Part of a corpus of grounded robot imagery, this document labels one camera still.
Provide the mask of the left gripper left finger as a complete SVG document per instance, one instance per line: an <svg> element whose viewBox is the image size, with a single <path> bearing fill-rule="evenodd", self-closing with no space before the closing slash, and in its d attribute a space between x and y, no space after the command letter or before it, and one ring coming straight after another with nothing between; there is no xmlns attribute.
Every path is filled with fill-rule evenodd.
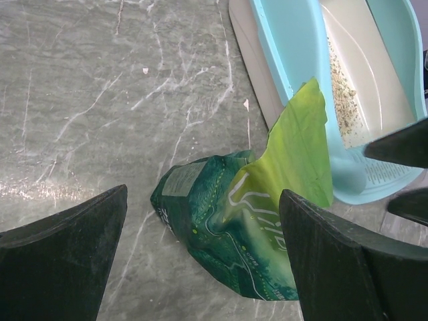
<svg viewBox="0 0 428 321"><path fill-rule="evenodd" d="M95 320L127 212L126 185L1 232L2 320Z"/></svg>

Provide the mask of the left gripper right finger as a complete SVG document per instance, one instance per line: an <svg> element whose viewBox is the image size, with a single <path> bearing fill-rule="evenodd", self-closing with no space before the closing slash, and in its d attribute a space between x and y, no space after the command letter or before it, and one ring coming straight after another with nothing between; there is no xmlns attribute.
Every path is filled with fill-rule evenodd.
<svg viewBox="0 0 428 321"><path fill-rule="evenodd" d="M280 219L305 320L426 320L427 248L285 189Z"/></svg>

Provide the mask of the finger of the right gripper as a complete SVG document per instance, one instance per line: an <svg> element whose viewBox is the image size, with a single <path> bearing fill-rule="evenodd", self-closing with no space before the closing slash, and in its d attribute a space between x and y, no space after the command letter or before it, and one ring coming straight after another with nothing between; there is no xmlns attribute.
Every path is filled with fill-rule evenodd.
<svg viewBox="0 0 428 321"><path fill-rule="evenodd" d="M427 119L370 142L364 156L408 167L427 168Z"/></svg>
<svg viewBox="0 0 428 321"><path fill-rule="evenodd" d="M427 226L427 187L399 194L389 201L387 211L399 217Z"/></svg>

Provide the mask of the green cat litter bag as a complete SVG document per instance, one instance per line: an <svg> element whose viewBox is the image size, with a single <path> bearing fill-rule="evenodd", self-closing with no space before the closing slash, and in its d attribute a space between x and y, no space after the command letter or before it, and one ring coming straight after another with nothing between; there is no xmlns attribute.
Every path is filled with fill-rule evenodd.
<svg viewBox="0 0 428 321"><path fill-rule="evenodd" d="M257 300L297 300L280 222L280 195L294 191L321 207L333 202L325 99L303 83L268 134L251 150L172 167L150 202L189 254L217 281Z"/></svg>

